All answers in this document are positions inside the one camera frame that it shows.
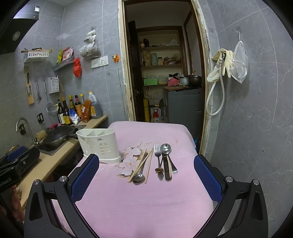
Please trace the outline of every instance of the metal screw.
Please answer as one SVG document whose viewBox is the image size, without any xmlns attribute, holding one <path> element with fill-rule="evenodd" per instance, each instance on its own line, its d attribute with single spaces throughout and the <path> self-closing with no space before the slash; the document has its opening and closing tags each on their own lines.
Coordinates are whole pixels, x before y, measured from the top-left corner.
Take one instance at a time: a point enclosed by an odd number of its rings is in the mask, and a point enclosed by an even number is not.
<svg viewBox="0 0 293 238">
<path fill-rule="evenodd" d="M 227 176 L 227 177 L 226 177 L 226 181 L 227 181 L 228 183 L 231 183 L 231 182 L 233 181 L 233 178 L 230 177 L 230 176 Z"/>
<path fill-rule="evenodd" d="M 257 179 L 253 180 L 254 185 L 259 185 L 259 181 Z"/>
<path fill-rule="evenodd" d="M 60 181 L 60 182 L 64 182 L 64 181 L 66 181 L 66 180 L 67 180 L 67 177 L 66 177 L 66 176 L 62 176 L 62 177 L 59 178 L 59 181 Z"/>
<path fill-rule="evenodd" d="M 39 184 L 40 180 L 39 179 L 36 179 L 35 181 L 33 181 L 33 185 L 37 185 Z"/>
</svg>

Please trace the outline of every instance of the range hood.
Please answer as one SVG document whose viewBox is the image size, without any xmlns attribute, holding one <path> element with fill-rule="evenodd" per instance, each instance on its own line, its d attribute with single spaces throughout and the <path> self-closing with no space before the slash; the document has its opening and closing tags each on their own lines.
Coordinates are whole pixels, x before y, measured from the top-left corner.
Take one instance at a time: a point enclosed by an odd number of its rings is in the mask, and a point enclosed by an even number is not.
<svg viewBox="0 0 293 238">
<path fill-rule="evenodd" d="M 39 9 L 27 4 L 15 15 L 0 38 L 0 55 L 16 50 L 28 30 L 39 20 Z"/>
</svg>

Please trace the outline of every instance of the green box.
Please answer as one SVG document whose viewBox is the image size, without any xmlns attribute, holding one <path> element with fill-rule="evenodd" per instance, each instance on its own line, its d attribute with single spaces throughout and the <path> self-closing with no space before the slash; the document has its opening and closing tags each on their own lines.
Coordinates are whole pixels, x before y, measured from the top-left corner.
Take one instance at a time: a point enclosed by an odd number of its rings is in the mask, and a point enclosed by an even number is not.
<svg viewBox="0 0 293 238">
<path fill-rule="evenodd" d="M 158 85 L 158 79 L 144 79 L 144 86 Z"/>
</svg>

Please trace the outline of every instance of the light switch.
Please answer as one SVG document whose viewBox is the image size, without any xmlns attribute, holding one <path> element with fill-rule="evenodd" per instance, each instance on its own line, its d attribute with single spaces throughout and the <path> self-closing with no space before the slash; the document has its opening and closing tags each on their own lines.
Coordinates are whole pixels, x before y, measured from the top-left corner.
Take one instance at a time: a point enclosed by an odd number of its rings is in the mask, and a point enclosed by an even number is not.
<svg viewBox="0 0 293 238">
<path fill-rule="evenodd" d="M 109 64 L 108 63 L 108 56 L 103 56 L 103 57 L 100 57 L 100 66 L 104 66 L 104 65 L 107 65 Z"/>
<path fill-rule="evenodd" d="M 96 58 L 92 60 L 92 68 L 100 67 L 100 58 Z"/>
</svg>

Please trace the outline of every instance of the fork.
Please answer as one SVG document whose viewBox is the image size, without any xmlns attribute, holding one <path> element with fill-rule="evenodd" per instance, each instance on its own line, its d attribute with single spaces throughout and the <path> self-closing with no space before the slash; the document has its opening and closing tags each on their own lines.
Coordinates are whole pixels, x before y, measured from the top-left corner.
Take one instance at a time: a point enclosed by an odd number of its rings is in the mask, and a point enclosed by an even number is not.
<svg viewBox="0 0 293 238">
<path fill-rule="evenodd" d="M 164 174 L 163 174 L 164 170 L 161 167 L 162 163 L 160 163 L 161 148 L 158 143 L 154 144 L 154 151 L 155 151 L 155 156 L 158 158 L 158 165 L 159 165 L 159 167 L 156 168 L 155 170 L 158 172 L 158 178 L 160 179 L 160 181 L 162 181 L 164 177 Z"/>
</svg>

